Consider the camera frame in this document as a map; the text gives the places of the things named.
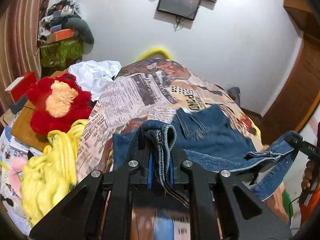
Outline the person right hand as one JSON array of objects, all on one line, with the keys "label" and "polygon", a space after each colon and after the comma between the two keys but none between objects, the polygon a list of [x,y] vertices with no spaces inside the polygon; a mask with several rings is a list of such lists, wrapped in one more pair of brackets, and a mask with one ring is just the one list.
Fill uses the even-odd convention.
[{"label": "person right hand", "polygon": [[315,163],[313,161],[308,161],[306,164],[306,169],[304,170],[303,180],[301,183],[302,190],[306,190],[310,187],[310,181],[312,179],[312,173]]}]

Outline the orange sleeve forearm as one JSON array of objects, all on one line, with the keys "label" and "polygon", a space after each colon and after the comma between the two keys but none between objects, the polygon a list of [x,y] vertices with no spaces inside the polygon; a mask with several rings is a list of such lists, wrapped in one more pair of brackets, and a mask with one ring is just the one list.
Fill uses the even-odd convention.
[{"label": "orange sleeve forearm", "polygon": [[310,214],[314,210],[320,198],[320,189],[318,189],[315,193],[312,194],[311,199],[307,206],[300,204],[300,213],[301,213],[301,221],[300,225],[302,226],[309,218]]}]

